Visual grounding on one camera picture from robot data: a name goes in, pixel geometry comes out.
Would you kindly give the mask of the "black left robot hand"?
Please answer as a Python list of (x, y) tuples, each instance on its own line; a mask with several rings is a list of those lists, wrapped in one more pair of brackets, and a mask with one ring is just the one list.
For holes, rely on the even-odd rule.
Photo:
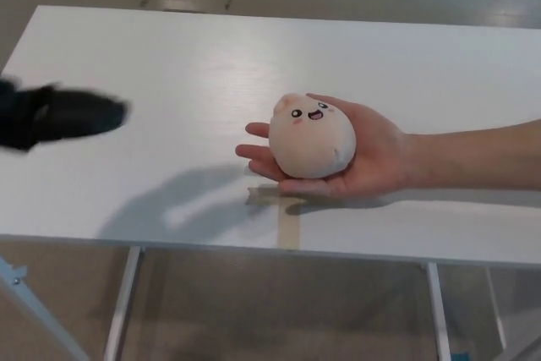
[(22, 89), (1, 79), (1, 146), (29, 151), (41, 143), (78, 139), (120, 128), (129, 104), (94, 90), (43, 85)]

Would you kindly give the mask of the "person's bare hand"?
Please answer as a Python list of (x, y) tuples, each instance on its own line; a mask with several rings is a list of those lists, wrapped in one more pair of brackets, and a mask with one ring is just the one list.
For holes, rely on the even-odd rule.
[(347, 170), (324, 179), (288, 178), (279, 169), (271, 150), (261, 145), (237, 145), (237, 156), (249, 160), (249, 169), (278, 182), (284, 194), (316, 194), (333, 198), (366, 197), (395, 192), (408, 180), (407, 154), (411, 137), (392, 121), (362, 104), (331, 96), (312, 98), (343, 111), (355, 129), (357, 149)]

